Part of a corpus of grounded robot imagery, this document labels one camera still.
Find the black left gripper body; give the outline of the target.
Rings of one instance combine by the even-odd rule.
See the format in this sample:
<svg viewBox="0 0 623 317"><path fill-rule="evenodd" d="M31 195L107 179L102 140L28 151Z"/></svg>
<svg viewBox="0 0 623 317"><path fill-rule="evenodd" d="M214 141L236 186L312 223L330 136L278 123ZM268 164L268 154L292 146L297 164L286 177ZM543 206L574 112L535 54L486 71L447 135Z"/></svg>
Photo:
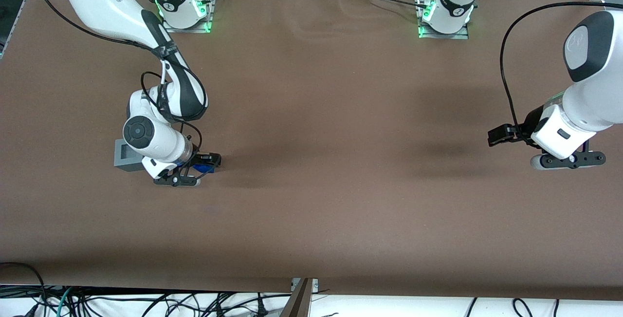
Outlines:
<svg viewBox="0 0 623 317"><path fill-rule="evenodd" d="M532 134L539 129L539 122L541 120L544 111L544 106L541 105L536 109L533 109L527 114L524 122L516 127L516 137L523 140L525 144L532 148L539 148L538 144L532 139Z"/></svg>

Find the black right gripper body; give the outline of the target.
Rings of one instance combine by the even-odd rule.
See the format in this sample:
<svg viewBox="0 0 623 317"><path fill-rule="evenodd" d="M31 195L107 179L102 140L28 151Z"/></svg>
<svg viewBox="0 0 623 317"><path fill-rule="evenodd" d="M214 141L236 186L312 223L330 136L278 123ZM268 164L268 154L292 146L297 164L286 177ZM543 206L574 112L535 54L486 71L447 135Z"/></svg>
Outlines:
<svg viewBox="0 0 623 317"><path fill-rule="evenodd" d="M200 175L188 175L190 169L201 161L201 158L196 157L199 151L198 147L194 144L191 144L190 146L191 148L189 149L187 160L178 165L176 170L176 180L201 180L201 177L204 176L203 173Z"/></svg>

